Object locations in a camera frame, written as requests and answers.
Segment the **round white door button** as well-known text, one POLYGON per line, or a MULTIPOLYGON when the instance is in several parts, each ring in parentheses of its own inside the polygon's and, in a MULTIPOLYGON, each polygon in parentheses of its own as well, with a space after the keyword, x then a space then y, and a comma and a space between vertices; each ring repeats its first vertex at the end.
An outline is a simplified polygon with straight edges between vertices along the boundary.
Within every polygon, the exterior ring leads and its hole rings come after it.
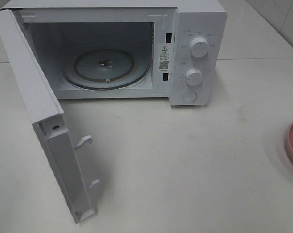
POLYGON ((195 91, 187 91, 182 95, 182 99, 185 102, 193 103, 197 99, 197 93, 195 91))

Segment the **white timer knob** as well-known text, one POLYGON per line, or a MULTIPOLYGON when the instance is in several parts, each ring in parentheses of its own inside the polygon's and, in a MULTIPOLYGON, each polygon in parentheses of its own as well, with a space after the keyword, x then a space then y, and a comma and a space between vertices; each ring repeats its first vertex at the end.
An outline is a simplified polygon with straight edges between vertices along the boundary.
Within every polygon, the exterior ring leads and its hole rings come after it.
POLYGON ((199 69, 192 68, 185 73, 185 80, 189 86, 198 86, 203 81, 203 75, 199 69))

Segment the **white microwave door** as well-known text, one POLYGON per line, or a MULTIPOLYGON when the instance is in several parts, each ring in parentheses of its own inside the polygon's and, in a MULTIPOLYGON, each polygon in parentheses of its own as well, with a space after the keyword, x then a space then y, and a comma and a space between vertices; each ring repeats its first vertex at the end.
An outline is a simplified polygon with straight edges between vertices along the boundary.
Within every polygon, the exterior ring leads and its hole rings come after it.
POLYGON ((0 10, 0 36, 9 58, 33 129, 53 171, 76 224, 95 214, 89 191, 98 179, 86 184, 76 152, 91 136, 72 143, 59 104, 42 68, 23 33, 20 16, 12 10, 0 10))

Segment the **white warning label sticker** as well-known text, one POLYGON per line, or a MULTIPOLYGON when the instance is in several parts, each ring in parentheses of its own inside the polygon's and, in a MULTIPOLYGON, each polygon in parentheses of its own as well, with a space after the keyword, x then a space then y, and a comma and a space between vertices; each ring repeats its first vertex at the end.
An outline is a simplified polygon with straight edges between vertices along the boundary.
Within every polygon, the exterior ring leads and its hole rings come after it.
POLYGON ((161 72, 166 72, 170 70, 170 57, 171 57, 171 44, 170 43, 160 43, 158 44, 158 70, 161 72))

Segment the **glass microwave turntable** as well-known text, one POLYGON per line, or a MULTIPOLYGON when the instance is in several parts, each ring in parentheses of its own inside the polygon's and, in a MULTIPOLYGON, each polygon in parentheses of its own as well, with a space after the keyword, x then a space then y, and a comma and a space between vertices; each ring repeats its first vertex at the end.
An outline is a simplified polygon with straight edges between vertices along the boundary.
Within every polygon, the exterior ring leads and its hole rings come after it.
POLYGON ((114 90, 136 83, 150 69, 147 51, 95 49, 72 56, 63 64, 63 77, 87 90, 114 90))

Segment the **white microwave oven body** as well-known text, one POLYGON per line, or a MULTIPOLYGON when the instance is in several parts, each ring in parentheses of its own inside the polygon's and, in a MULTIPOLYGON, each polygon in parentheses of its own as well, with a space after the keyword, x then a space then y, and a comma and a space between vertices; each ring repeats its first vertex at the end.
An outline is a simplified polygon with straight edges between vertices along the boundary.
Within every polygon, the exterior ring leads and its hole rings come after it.
POLYGON ((161 98, 172 106, 204 105, 211 90, 213 71, 227 19, 216 0, 11 0, 0 10, 20 16, 23 33, 58 99, 161 98), (190 40, 203 35, 209 51, 195 58, 190 40), (158 44, 171 44, 170 70, 158 70, 158 44), (147 75, 114 90, 76 87, 61 69, 72 56, 95 49, 147 51, 147 75), (203 81, 189 86, 185 73, 199 69, 203 81), (195 91, 197 99, 182 95, 195 91))

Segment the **upper white power knob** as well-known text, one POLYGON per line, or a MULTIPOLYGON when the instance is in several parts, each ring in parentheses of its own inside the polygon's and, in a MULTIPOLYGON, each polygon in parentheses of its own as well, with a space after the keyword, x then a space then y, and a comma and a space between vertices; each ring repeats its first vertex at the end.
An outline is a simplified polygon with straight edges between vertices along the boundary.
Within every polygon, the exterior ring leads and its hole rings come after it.
POLYGON ((189 42, 190 53, 195 58, 205 56, 209 51, 209 40, 203 35, 193 37, 189 42))

